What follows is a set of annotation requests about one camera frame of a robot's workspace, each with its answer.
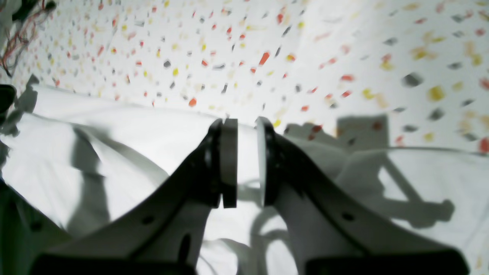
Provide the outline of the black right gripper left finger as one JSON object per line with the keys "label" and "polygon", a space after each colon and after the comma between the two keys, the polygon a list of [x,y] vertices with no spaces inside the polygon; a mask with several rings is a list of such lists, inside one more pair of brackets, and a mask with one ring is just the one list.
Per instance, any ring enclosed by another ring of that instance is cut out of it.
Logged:
{"label": "black right gripper left finger", "polygon": [[238,121],[215,120],[143,202],[90,235],[49,249],[32,275],[194,275],[210,211],[237,206]]}

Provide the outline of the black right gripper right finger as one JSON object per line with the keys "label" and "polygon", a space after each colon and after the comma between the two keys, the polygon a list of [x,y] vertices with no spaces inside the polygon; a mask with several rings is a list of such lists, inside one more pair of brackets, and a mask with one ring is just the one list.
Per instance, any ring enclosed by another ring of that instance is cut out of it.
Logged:
{"label": "black right gripper right finger", "polygon": [[360,205],[267,118],[258,117],[256,129],[262,205],[286,223],[299,274],[469,274],[458,249]]}

